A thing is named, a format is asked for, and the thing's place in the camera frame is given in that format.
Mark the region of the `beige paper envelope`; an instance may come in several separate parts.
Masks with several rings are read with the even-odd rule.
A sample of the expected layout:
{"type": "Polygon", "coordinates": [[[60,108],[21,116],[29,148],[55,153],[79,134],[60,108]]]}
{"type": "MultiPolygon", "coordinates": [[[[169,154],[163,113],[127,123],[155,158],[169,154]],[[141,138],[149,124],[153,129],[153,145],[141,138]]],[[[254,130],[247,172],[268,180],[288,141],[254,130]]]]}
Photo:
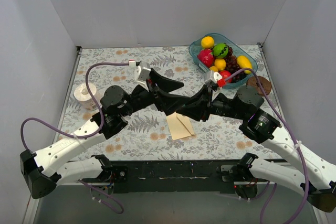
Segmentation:
{"type": "Polygon", "coordinates": [[[175,112],[168,115],[166,120],[173,141],[195,135],[194,129],[188,117],[175,112]]]}

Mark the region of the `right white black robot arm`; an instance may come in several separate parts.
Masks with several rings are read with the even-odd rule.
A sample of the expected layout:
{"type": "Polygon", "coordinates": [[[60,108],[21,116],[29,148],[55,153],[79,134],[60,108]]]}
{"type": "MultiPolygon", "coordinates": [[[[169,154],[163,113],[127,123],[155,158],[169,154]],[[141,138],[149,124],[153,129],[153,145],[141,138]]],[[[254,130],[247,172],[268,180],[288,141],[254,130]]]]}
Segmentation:
{"type": "Polygon", "coordinates": [[[272,164],[254,154],[245,154],[236,165],[238,176],[248,181],[253,177],[285,186],[324,212],[335,210],[335,165],[327,162],[301,143],[294,143],[288,131],[260,106],[264,99],[251,86],[242,86],[232,99],[220,93],[212,98],[212,89],[202,89],[178,110],[196,121],[210,115],[239,119],[239,129],[250,140],[266,147],[292,167],[272,164]]]}

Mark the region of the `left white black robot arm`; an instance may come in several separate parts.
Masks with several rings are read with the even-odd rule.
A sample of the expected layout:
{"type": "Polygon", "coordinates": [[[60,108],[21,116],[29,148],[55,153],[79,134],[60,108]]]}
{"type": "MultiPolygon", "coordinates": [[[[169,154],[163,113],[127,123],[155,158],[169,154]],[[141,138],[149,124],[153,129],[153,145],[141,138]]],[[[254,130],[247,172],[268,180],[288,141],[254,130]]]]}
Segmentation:
{"type": "Polygon", "coordinates": [[[121,132],[127,125],[125,117],[150,105],[166,115],[173,114],[188,100],[172,91],[184,87],[184,83],[158,74],[154,69],[137,66],[137,86],[127,93],[117,85],[106,89],[100,100],[98,113],[73,133],[37,151],[26,148],[20,154],[20,170],[31,196],[39,199],[50,194],[58,185],[93,179],[106,182],[113,176],[110,161],[103,155],[82,162],[72,158],[90,147],[102,143],[121,132]]]}

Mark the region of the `red apple toy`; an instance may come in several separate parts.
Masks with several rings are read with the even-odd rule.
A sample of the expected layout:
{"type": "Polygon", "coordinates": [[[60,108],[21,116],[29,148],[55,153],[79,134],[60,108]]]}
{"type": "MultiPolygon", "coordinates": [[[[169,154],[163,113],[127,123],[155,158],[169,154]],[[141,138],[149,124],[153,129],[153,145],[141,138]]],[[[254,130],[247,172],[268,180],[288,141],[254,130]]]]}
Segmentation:
{"type": "Polygon", "coordinates": [[[231,73],[229,71],[222,70],[222,71],[219,72],[219,74],[223,77],[225,82],[228,82],[228,83],[232,82],[232,78],[229,78],[231,76],[231,73]]]}

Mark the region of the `small orange lemon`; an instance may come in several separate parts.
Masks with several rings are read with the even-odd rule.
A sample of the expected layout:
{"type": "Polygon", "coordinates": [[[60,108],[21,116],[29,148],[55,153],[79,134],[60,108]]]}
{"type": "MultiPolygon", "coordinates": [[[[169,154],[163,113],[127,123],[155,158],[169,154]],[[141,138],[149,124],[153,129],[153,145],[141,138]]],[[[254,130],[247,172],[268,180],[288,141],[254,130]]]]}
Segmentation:
{"type": "Polygon", "coordinates": [[[218,68],[216,66],[211,66],[209,68],[209,70],[214,71],[214,72],[218,72],[218,68]]]}

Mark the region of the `small yellow lemon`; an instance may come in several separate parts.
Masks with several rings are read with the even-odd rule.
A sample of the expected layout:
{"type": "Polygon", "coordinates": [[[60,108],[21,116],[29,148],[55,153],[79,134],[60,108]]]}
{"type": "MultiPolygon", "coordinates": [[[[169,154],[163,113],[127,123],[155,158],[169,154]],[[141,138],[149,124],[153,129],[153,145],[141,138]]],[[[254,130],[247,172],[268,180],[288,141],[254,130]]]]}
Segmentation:
{"type": "Polygon", "coordinates": [[[226,61],[224,59],[215,59],[214,66],[218,71],[223,71],[226,68],[226,61]]]}

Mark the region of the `dark purple grapes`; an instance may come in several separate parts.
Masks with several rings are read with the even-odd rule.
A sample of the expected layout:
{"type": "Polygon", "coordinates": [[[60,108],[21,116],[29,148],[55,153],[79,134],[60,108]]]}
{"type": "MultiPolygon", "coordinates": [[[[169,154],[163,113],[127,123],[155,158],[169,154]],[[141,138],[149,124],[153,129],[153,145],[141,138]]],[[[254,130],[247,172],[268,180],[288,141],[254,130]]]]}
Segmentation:
{"type": "MultiPolygon", "coordinates": [[[[237,58],[233,53],[232,47],[229,47],[228,54],[224,58],[226,62],[225,70],[230,72],[231,74],[235,73],[240,69],[240,66],[237,63],[237,58]]],[[[247,75],[244,72],[239,73],[238,75],[234,76],[232,79],[232,83],[236,83],[240,80],[243,80],[247,75]]]]}

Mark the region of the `teal plastic fruit basket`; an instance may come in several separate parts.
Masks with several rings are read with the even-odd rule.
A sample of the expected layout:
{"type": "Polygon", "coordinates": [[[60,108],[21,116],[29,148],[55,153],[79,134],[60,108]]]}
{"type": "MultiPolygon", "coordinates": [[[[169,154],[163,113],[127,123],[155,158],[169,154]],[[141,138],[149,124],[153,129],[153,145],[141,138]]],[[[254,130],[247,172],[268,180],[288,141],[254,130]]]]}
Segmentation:
{"type": "Polygon", "coordinates": [[[257,71],[258,66],[240,46],[225,36],[210,33],[189,46],[189,53],[193,62],[203,71],[217,70],[225,77],[241,68],[251,68],[257,71]]]}

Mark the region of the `red strawberry toy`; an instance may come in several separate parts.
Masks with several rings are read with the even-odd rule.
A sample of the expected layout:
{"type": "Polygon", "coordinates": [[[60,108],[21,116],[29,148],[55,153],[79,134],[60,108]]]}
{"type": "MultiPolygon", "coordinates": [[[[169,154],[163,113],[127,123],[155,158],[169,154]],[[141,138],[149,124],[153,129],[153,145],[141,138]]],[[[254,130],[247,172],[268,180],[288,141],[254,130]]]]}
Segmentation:
{"type": "Polygon", "coordinates": [[[208,68],[210,68],[215,61],[215,57],[213,56],[213,52],[211,49],[202,49],[199,52],[197,58],[208,68]]]}

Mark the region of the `yellow mango toy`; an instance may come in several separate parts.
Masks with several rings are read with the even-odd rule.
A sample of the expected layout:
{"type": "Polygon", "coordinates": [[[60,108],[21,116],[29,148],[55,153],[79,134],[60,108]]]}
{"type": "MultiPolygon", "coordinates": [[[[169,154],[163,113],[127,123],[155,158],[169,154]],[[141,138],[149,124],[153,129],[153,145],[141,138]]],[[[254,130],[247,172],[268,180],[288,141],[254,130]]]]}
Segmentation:
{"type": "Polygon", "coordinates": [[[240,55],[237,59],[236,59],[237,64],[239,65],[240,68],[249,68],[252,69],[252,64],[249,61],[249,59],[243,55],[240,55]]]}

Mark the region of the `green watermelon toy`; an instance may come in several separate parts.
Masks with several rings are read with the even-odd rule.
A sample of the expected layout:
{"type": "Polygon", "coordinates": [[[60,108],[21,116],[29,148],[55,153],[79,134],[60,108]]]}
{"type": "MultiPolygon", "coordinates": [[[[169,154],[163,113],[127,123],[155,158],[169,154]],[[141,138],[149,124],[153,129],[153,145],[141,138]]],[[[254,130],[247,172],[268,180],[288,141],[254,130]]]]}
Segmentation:
{"type": "Polygon", "coordinates": [[[226,43],[219,43],[213,47],[213,55],[217,59],[223,59],[228,54],[229,47],[226,43]]]}

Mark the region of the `white toilet paper roll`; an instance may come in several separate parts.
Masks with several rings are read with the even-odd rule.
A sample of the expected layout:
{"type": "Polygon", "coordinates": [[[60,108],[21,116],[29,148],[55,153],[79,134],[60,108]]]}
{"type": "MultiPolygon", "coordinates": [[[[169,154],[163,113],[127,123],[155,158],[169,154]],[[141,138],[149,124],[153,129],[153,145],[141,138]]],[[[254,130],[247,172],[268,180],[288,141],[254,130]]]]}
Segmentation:
{"type": "MultiPolygon", "coordinates": [[[[100,91],[97,89],[97,87],[89,82],[89,88],[94,95],[95,99],[97,100],[98,103],[100,103],[101,99],[101,94],[100,91]]],[[[80,84],[75,88],[74,91],[74,97],[75,99],[87,110],[93,111],[98,108],[98,106],[94,103],[91,95],[88,92],[88,89],[86,87],[85,83],[80,84]]]]}

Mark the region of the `yellow orange fruit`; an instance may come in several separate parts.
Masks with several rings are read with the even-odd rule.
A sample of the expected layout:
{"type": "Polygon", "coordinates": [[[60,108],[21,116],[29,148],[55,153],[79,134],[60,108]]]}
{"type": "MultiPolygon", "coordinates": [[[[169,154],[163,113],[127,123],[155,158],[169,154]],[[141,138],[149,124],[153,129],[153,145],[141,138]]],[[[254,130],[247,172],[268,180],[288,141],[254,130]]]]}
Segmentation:
{"type": "Polygon", "coordinates": [[[211,49],[215,45],[215,40],[211,36],[206,36],[201,40],[201,46],[203,49],[211,49]]]}

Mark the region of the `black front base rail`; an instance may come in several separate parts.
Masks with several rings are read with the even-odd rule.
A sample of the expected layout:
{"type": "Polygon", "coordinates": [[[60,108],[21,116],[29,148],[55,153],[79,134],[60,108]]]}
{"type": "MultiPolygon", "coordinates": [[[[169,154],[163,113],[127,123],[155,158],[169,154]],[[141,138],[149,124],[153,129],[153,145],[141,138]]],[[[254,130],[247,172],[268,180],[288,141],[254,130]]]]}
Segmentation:
{"type": "Polygon", "coordinates": [[[86,183],[113,184],[115,194],[147,192],[219,192],[234,194],[237,186],[226,173],[238,160],[111,161],[86,183]]]}

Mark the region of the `aluminium frame profile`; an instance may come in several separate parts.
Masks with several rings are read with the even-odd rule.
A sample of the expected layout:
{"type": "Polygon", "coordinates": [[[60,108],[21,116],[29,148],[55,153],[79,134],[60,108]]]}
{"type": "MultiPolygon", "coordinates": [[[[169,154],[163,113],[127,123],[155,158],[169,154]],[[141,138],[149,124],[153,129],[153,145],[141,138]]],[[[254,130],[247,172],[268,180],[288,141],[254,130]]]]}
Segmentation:
{"type": "Polygon", "coordinates": [[[27,209],[23,218],[22,224],[33,224],[36,216],[39,199],[29,198],[27,209]]]}

